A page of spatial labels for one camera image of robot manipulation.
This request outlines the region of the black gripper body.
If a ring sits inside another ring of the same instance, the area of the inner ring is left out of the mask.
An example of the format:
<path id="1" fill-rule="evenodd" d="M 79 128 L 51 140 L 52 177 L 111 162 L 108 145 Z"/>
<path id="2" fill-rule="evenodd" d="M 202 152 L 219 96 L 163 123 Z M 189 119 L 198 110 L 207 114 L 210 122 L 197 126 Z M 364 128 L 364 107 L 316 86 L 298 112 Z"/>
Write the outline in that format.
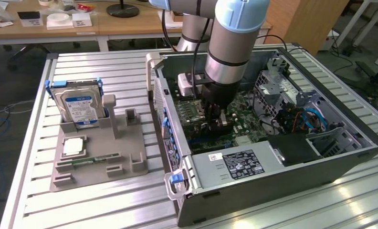
<path id="1" fill-rule="evenodd" d="M 207 83 L 203 85 L 203 101 L 219 107 L 227 107 L 235 98 L 241 83 Z"/>

